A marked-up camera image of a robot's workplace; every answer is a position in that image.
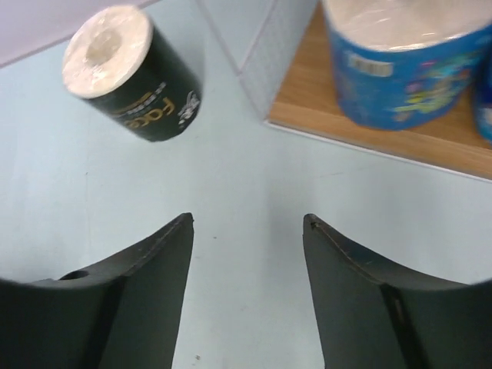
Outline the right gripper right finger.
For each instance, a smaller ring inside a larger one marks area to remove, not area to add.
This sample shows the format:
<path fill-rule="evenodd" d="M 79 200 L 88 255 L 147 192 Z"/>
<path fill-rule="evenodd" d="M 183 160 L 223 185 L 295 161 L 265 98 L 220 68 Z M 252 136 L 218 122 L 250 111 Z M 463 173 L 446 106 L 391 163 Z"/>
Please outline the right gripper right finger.
<path fill-rule="evenodd" d="M 304 217 L 303 245 L 327 368 L 489 368 L 491 283 L 407 268 Z"/>

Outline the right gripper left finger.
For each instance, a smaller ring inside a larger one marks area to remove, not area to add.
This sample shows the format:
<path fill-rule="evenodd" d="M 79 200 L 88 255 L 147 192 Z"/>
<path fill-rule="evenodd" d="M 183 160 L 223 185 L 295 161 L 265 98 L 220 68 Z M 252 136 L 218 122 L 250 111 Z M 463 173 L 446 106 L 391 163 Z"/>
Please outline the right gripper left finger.
<path fill-rule="evenodd" d="M 193 217 L 58 280 L 1 282 L 3 368 L 170 368 Z"/>

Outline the blue roll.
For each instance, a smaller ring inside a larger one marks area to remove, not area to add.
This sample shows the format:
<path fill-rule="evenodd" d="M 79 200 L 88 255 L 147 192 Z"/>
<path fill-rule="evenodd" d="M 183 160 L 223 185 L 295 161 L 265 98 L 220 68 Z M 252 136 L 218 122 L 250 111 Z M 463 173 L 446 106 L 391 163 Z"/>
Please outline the blue roll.
<path fill-rule="evenodd" d="M 399 131 L 447 113 L 491 49 L 489 1 L 324 1 L 337 103 Z"/>
<path fill-rule="evenodd" d="M 478 133 L 491 145 L 491 52 L 487 55 L 475 78 L 472 111 Z"/>

